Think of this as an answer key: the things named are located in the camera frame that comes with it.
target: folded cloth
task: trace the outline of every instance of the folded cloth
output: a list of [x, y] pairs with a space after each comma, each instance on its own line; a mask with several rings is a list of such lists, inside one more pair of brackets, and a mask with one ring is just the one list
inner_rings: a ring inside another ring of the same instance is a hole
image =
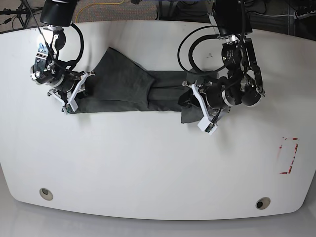
[[181, 122], [202, 118], [200, 108], [182, 108], [179, 97], [187, 74], [182, 71], [145, 71], [130, 59], [108, 48], [94, 69], [95, 76], [85, 82], [88, 96], [76, 98], [78, 113], [123, 111], [182, 112]]

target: metal bracket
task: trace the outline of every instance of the metal bracket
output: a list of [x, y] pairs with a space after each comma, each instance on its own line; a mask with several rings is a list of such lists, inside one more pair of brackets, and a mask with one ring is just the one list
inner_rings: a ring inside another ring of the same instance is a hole
[[197, 126], [200, 128], [201, 131], [207, 132], [209, 135], [212, 135], [215, 132], [215, 130], [218, 128], [218, 126], [216, 123], [212, 123], [213, 117], [210, 116], [208, 113], [205, 102], [202, 96], [198, 92], [198, 86], [196, 84], [192, 84], [191, 88], [193, 91], [193, 95], [197, 98], [204, 115], [204, 117], [197, 124]]
[[260, 67], [257, 65], [257, 59], [255, 55], [255, 51], [253, 48], [252, 40], [251, 39], [245, 39], [245, 45], [246, 45], [246, 52], [247, 52], [247, 58], [249, 61], [249, 67], [254, 73], [254, 81], [256, 84], [256, 91], [261, 96], [265, 96], [265, 91], [263, 89], [263, 82], [262, 82], [262, 75]]
[[56, 59], [57, 54], [58, 54], [57, 49], [56, 49], [56, 47], [55, 47], [56, 40], [58, 40], [58, 38], [59, 38], [59, 36], [58, 36], [57, 34], [54, 35], [54, 37], [53, 37], [53, 42], [51, 43], [51, 47], [52, 47], [52, 49], [53, 49], [53, 51], [54, 51], [54, 59]]
[[78, 109], [78, 105], [75, 101], [75, 97], [77, 96], [78, 92], [80, 91], [81, 87], [84, 86], [83, 84], [85, 83], [85, 81], [87, 80], [87, 78], [89, 76], [95, 76], [95, 73], [92, 71], [90, 73], [84, 73], [81, 76], [81, 80], [79, 81], [79, 83], [76, 85], [75, 90], [73, 91], [73, 93], [71, 94], [71, 97], [68, 99], [68, 104], [71, 106], [71, 108], [73, 109], [73, 111], [75, 112]]
[[58, 96], [56, 95], [57, 90], [56, 89], [50, 89], [47, 93], [48, 96], [53, 96], [56, 100], [58, 100], [61, 103], [62, 109], [64, 111], [64, 113], [67, 115], [67, 109], [66, 109], [66, 104], [65, 102]]
[[[207, 0], [205, 2], [207, 15], [208, 15], [209, 21], [210, 21], [212, 26], [216, 26], [216, 21], [215, 21], [215, 18], [213, 16], [213, 5], [214, 5], [214, 2], [215, 2], [215, 0]], [[213, 28], [213, 29], [215, 31], [215, 34], [219, 35], [218, 28]]]

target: white table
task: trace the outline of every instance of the white table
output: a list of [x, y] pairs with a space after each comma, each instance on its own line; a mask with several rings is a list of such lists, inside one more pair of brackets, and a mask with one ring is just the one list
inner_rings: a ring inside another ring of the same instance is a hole
[[[180, 70], [181, 40], [205, 24], [121, 21], [79, 24], [85, 51], [78, 71], [92, 70], [111, 46], [147, 70]], [[181, 56], [209, 34], [184, 44]], [[66, 28], [60, 59], [79, 52]], [[35, 29], [0, 36], [0, 163], [12, 196], [22, 202], [96, 215], [141, 219], [206, 220], [275, 215], [302, 205], [316, 169], [316, 42], [254, 31], [266, 97], [238, 106], [209, 136], [180, 113], [126, 112], [64, 115], [31, 81]], [[206, 41], [194, 53], [204, 69], [222, 65], [223, 42]], [[295, 162], [288, 171], [296, 141]], [[281, 155], [279, 146], [283, 144]], [[41, 188], [52, 191], [46, 201]], [[258, 210], [256, 202], [271, 199]]]

